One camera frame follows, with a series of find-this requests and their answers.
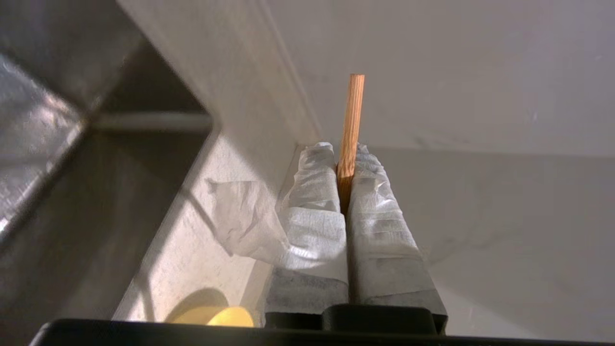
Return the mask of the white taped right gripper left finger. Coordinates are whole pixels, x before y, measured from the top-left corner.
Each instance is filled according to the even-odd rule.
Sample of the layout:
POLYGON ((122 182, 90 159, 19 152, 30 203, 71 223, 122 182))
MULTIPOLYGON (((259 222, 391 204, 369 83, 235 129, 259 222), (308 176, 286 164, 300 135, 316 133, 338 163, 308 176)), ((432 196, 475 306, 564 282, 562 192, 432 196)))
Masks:
POLYGON ((331 144, 305 147, 280 208, 261 182, 208 183, 218 242, 274 267, 264 313, 321 314, 349 301, 346 223, 334 169, 331 144))

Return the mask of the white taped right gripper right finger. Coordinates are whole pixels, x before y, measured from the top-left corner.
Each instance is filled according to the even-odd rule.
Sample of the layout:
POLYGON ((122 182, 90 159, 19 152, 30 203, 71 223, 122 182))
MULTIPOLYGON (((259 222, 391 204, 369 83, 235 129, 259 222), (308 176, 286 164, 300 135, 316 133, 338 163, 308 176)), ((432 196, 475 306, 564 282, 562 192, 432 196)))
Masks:
POLYGON ((437 332, 448 313, 383 165, 358 144, 347 230, 352 296, 362 305, 424 308, 437 332))

